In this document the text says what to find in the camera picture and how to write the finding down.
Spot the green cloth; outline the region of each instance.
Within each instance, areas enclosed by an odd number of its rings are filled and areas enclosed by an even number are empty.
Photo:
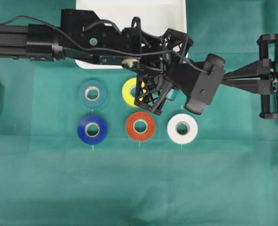
[[[0,22],[28,15],[59,25],[62,8],[75,1],[0,0]],[[261,34],[278,33],[278,0],[188,0],[187,16],[190,57],[215,53],[227,71],[258,59]],[[278,121],[259,118],[260,97],[220,86],[203,115],[192,115],[197,139],[180,146],[166,133],[173,115],[188,113],[179,94],[139,145],[124,129],[136,109],[121,95],[133,76],[71,59],[0,59],[0,225],[277,226]],[[77,136],[91,114],[78,89],[91,79],[108,91],[93,113],[109,132],[94,150]]]

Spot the tape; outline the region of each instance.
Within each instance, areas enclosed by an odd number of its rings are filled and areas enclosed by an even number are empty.
[[[177,131],[177,127],[180,124],[185,124],[187,132],[182,135]],[[196,120],[188,114],[177,114],[173,116],[167,124],[167,133],[169,138],[179,144],[184,145],[193,141],[198,132],[198,126]]]
[[[97,91],[97,96],[93,99],[89,98],[89,92],[91,90]],[[101,106],[106,100],[106,88],[105,86],[95,80],[90,80],[82,84],[78,92],[80,101],[88,108],[97,108]]]
[[[136,122],[141,121],[144,122],[146,125],[146,129],[143,132],[137,132],[135,130]],[[130,138],[136,141],[146,141],[150,139],[156,129],[156,124],[152,116],[145,112],[136,112],[131,114],[126,123],[125,123],[125,130]]]
[[[171,89],[168,94],[165,96],[166,99],[170,101],[174,101],[177,98],[177,95],[179,94],[179,90]]]
[[[136,89],[136,82],[137,78],[129,79],[122,87],[122,97],[124,98],[124,101],[132,107],[137,107],[136,105],[134,105],[135,97],[133,97],[133,95],[131,94],[132,89]]]
[[[98,128],[97,133],[94,135],[90,135],[88,132],[88,128],[91,125],[94,125]],[[98,115],[89,115],[79,122],[77,133],[82,142],[89,145],[99,144],[107,136],[106,121]]]

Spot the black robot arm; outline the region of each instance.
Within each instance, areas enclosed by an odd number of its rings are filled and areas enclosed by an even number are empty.
[[[40,24],[8,25],[17,19]],[[193,45],[186,33],[168,29],[162,36],[154,36],[141,29],[138,17],[130,25],[120,31],[115,23],[85,10],[62,10],[60,27],[17,16],[0,24],[0,57],[32,61],[69,57],[96,65],[122,65],[137,73],[134,104],[156,115],[161,114],[166,100],[174,100],[177,90],[187,96],[184,108],[201,114],[222,83],[261,94],[261,117],[278,118],[278,111],[270,112],[269,98],[270,94],[278,96],[274,85],[278,83],[278,48],[274,62],[268,57],[268,43],[275,41],[278,47],[278,35],[261,36],[259,61],[225,74],[225,61],[219,56],[208,54],[202,62],[186,58]]]

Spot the black cable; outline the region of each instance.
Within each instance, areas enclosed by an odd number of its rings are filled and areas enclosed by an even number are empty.
[[[98,24],[110,24],[115,29],[115,31],[117,31],[117,33],[122,35],[122,33],[119,30],[119,28],[117,27],[117,25],[114,22],[110,21],[110,20],[96,20],[96,21],[92,22],[91,24],[89,24],[88,26],[86,26],[84,28],[84,31],[87,32],[88,30],[92,29],[93,27],[95,27]]]
[[[146,38],[144,38],[143,36],[141,38],[142,38],[142,42],[147,46],[147,48],[152,47],[152,45],[146,40]]]
[[[187,59],[186,57],[180,55],[179,53],[173,51],[173,50],[163,50],[163,51],[158,51],[158,52],[150,52],[150,53],[139,53],[139,54],[133,54],[133,53],[127,53],[127,52],[122,52],[122,51],[119,51],[119,50],[115,50],[115,49],[110,49],[110,48],[84,48],[82,47],[81,45],[79,45],[76,41],[74,41],[67,33],[65,33],[64,31],[62,31],[61,29],[45,22],[45,21],[42,21],[40,19],[36,19],[34,17],[31,17],[31,16],[15,16],[14,18],[8,20],[8,21],[5,21],[3,23],[0,23],[0,25],[6,25],[6,24],[9,24],[11,22],[14,22],[15,20],[18,20],[18,19],[27,19],[27,20],[32,20],[32,21],[35,21],[35,22],[38,22],[40,24],[43,24],[43,25],[46,25],[50,28],[52,28],[53,30],[61,33],[62,35],[64,35],[69,41],[71,41],[77,48],[81,49],[82,51],[85,51],[85,52],[91,52],[91,51],[108,51],[108,52],[113,52],[113,53],[117,53],[117,54],[121,54],[121,55],[126,55],[126,56],[130,56],[130,57],[144,57],[144,56],[151,56],[151,55],[158,55],[158,54],[164,54],[164,53],[173,53],[175,54],[176,56],[180,57],[183,61],[185,61],[187,64],[189,64],[192,68],[196,69],[197,71],[200,71],[200,72],[203,72],[203,73],[206,73],[208,74],[207,71],[203,70],[203,69],[200,69],[196,66],[194,66],[190,59]]]
[[[138,16],[135,16],[132,20],[131,20],[131,28],[134,28],[136,24],[136,27],[141,29],[141,19]]]

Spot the red tape roll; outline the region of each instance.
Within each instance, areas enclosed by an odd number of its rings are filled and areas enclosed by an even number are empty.
[[[147,128],[142,133],[139,133],[135,130],[135,123],[138,121],[143,121]],[[156,124],[152,116],[145,112],[136,112],[131,114],[126,123],[125,130],[127,134],[136,141],[146,141],[152,137],[156,129]]]

